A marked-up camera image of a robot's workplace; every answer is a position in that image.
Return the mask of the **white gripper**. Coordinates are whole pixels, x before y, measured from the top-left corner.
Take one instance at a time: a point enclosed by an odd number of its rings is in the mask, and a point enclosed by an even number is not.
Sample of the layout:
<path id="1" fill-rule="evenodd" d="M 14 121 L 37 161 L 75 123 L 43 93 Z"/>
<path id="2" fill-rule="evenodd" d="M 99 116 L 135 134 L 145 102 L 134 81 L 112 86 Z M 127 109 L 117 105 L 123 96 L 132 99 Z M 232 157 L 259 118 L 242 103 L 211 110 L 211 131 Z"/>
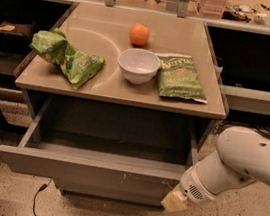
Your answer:
<path id="1" fill-rule="evenodd" d="M 188 168 L 181 176 L 178 188 L 171 190 L 163 198 L 161 204 L 166 211 L 184 211 L 188 209 L 187 201 L 201 205 L 216 198 L 203 186 L 196 170 L 195 166 Z"/>

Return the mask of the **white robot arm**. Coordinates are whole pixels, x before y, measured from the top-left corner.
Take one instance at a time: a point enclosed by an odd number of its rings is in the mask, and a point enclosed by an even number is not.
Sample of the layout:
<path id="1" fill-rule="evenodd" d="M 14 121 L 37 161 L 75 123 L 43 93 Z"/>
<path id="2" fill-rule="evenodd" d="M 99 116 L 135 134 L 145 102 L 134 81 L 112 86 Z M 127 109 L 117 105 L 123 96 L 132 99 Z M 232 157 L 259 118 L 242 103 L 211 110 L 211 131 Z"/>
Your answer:
<path id="1" fill-rule="evenodd" d="M 252 129 L 229 127 L 219 134 L 215 150 L 185 170 L 161 204 L 167 211 L 182 211 L 256 181 L 270 186 L 270 139 Z"/>

